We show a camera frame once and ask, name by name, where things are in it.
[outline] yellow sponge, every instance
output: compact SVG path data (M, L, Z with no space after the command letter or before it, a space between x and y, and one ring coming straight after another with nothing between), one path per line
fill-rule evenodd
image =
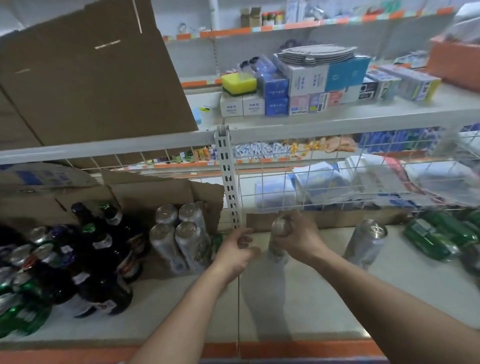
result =
M222 76L222 86L232 96L251 94L257 89L257 79L249 73L229 73Z

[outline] perforated metal post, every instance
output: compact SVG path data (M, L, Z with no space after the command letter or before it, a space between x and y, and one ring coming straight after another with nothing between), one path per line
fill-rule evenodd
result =
M215 144L217 149L216 158L222 172L222 181L223 187L225 188L225 198L227 200L230 222L232 227L237 229L242 226L241 202L228 126L218 126L215 132Z

